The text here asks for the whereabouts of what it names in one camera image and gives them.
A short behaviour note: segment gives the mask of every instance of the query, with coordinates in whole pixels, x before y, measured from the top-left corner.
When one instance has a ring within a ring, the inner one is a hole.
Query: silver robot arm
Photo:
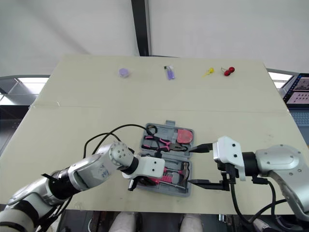
[[[74,194],[105,182],[115,171],[124,178],[161,178],[164,159],[135,157],[122,142],[102,146],[98,152],[70,167],[55,171],[20,189],[0,212],[1,232],[33,232],[48,220],[58,205]]]
[[[189,151],[204,153],[210,150],[213,150],[223,180],[220,183],[200,179],[189,182],[204,189],[229,191],[229,184],[236,183],[236,177],[245,181],[246,176],[252,176],[255,184],[267,184],[267,180],[259,176],[271,177],[280,186],[295,216],[309,221],[309,168],[300,151],[288,145],[275,145],[255,153],[242,152],[240,144],[227,136]]]

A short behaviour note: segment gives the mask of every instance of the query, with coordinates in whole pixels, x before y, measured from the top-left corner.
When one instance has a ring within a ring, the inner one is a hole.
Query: red cherry
[[[233,71],[235,71],[234,67],[229,67],[228,70],[232,73]]]
[[[226,70],[225,72],[224,72],[224,76],[229,76],[231,74],[231,72],[229,71],[229,70]]]

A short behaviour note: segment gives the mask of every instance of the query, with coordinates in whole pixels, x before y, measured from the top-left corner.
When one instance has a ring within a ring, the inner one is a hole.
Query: purple lid
[[[129,70],[128,69],[124,69],[124,68],[119,69],[119,75],[121,77],[127,77],[127,76],[129,76]]]

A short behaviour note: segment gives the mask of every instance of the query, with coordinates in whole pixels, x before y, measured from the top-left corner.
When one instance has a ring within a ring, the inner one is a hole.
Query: toolbox
[[[191,193],[192,163],[191,153],[187,150],[193,147],[194,131],[175,126],[175,121],[167,120],[165,125],[147,123],[146,128],[160,138],[159,145],[162,159],[165,160],[165,170],[162,179],[153,179],[156,185],[138,183],[139,189],[160,192],[179,197],[188,197]],[[156,156],[157,142],[145,131],[141,139],[141,156]]]

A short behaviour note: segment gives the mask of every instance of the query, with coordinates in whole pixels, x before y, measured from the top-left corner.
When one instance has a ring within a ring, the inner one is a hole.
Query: table
[[[165,65],[173,65],[175,80],[167,80]],[[220,68],[229,66],[236,70],[225,77]],[[202,77],[210,67],[215,73]],[[120,68],[131,75],[119,77]],[[70,55],[58,64],[2,154],[0,203],[40,174],[79,161],[88,138],[126,123],[164,124],[166,119],[193,129],[195,144],[223,135],[239,141],[242,151],[289,144],[309,161],[309,150],[260,61]],[[138,152],[142,132],[130,128],[116,134]],[[89,154],[94,147],[91,144]],[[221,179],[212,153],[193,154],[191,161],[192,178]],[[140,189],[129,192],[127,184],[120,172],[114,173],[104,184],[75,195],[68,208],[235,213],[230,192],[192,186],[190,197],[180,198]],[[254,214],[271,201],[269,187],[253,185],[250,178],[238,180],[236,192],[244,214]],[[281,204],[276,212],[292,211]]]

